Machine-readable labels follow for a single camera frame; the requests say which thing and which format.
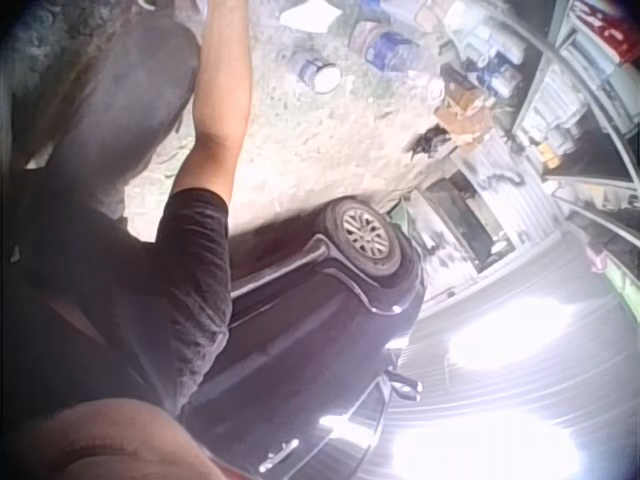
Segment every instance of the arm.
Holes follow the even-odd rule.
[[[247,0],[209,0],[193,101],[196,142],[172,193],[204,188],[229,204],[250,107]]]

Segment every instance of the side mirror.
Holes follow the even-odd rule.
[[[421,382],[400,375],[393,370],[385,370],[384,374],[391,384],[391,390],[399,398],[408,402],[417,402],[420,400],[420,394],[422,393]]]

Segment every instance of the paint can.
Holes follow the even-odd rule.
[[[335,63],[314,50],[298,50],[289,59],[289,69],[314,93],[329,93],[340,84],[342,73]]]

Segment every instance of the car door handle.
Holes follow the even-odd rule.
[[[291,452],[293,452],[300,442],[297,438],[294,438],[290,442],[283,443],[280,449],[277,452],[272,452],[269,454],[269,457],[260,464],[258,470],[260,473],[265,473],[283,461],[285,458],[289,456]]]
[[[417,402],[422,393],[422,383],[404,375],[400,375],[393,370],[385,370],[385,376],[391,384],[391,390],[402,400]]]

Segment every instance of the red object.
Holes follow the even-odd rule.
[[[571,17],[581,31],[595,40],[616,63],[628,63],[640,56],[640,31],[626,18],[614,17],[574,0]]]

